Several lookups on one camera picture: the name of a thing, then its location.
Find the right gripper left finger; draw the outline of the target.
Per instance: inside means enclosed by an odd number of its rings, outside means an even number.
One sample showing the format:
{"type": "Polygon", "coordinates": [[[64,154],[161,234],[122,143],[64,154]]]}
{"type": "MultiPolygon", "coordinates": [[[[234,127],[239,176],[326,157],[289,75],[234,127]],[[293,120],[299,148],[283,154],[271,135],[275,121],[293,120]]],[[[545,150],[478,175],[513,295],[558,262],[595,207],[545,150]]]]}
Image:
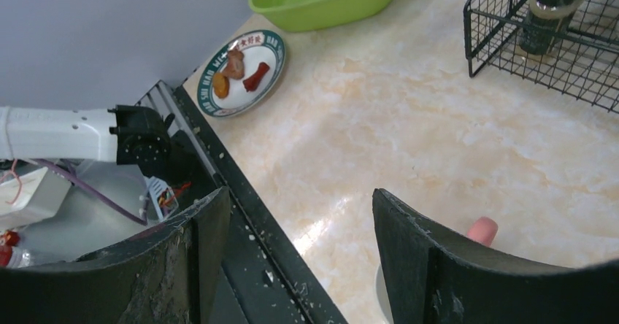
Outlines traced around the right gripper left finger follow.
{"type": "Polygon", "coordinates": [[[1,270],[3,323],[207,323],[231,216],[227,188],[72,262],[1,270]]]}

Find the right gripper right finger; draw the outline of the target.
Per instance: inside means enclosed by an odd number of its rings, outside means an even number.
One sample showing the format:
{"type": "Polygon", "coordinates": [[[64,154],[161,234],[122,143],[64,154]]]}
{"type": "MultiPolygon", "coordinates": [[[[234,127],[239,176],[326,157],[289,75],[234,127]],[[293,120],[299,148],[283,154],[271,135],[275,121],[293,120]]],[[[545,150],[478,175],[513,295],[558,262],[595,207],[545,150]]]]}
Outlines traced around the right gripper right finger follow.
{"type": "Polygon", "coordinates": [[[372,196],[374,232],[395,323],[616,323],[618,262],[571,269],[480,243],[372,196]]]}

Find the small dark spice bottle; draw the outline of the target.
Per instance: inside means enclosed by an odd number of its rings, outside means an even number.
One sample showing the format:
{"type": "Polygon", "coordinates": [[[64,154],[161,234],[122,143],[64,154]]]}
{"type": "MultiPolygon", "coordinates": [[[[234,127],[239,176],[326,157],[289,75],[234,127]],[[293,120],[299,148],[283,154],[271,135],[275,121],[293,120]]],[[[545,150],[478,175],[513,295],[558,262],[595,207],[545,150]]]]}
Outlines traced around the small dark spice bottle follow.
{"type": "Polygon", "coordinates": [[[528,55],[547,55],[585,0],[527,0],[526,25],[518,46],[528,55]]]}

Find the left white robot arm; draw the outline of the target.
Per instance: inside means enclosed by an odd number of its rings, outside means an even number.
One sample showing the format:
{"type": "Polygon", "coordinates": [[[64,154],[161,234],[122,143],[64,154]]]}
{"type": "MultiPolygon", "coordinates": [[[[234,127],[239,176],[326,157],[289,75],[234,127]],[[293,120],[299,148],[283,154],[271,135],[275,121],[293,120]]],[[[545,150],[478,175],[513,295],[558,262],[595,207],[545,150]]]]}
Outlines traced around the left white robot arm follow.
{"type": "Polygon", "coordinates": [[[91,160],[137,165],[174,181],[168,125],[149,107],[57,110],[1,108],[1,159],[91,160]]]}

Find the black wire basket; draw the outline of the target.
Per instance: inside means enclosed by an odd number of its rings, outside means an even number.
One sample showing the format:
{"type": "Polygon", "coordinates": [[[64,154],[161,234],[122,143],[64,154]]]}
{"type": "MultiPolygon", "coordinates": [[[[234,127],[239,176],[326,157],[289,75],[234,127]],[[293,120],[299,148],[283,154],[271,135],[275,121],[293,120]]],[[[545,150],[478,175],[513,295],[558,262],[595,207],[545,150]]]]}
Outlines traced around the black wire basket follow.
{"type": "Polygon", "coordinates": [[[527,11],[527,0],[466,1],[469,76],[491,65],[618,112],[618,0],[585,0],[547,55],[528,55],[518,46],[527,11]]]}

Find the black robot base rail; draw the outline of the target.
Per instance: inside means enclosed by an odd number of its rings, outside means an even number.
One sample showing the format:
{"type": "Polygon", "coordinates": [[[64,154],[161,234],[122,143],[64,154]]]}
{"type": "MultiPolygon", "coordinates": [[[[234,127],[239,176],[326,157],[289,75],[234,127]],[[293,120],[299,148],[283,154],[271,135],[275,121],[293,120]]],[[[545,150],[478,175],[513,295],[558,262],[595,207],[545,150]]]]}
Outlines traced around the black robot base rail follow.
{"type": "Polygon", "coordinates": [[[345,323],[188,92],[160,81],[138,103],[174,114],[172,128],[187,134],[203,173],[231,194],[226,254],[209,322],[345,323]]]}

